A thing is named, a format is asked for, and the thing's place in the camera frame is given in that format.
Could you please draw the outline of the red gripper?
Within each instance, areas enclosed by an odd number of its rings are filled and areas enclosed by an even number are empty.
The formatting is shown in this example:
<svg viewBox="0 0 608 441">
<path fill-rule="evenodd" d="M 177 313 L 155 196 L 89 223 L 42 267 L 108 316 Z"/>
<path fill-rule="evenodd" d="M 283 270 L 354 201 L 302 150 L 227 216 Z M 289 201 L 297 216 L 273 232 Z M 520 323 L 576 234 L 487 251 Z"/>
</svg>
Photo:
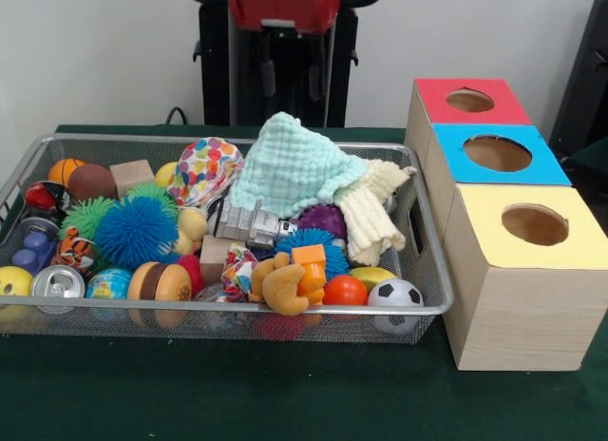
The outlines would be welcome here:
<svg viewBox="0 0 608 441">
<path fill-rule="evenodd" d="M 323 35 L 335 22 L 340 0 L 228 0 L 237 25 L 249 31 L 268 28 L 294 29 L 297 33 Z M 276 70 L 272 59 L 260 62 L 265 98 L 276 94 Z M 321 100 L 328 92 L 328 62 L 313 62 L 313 98 Z"/>
</svg>

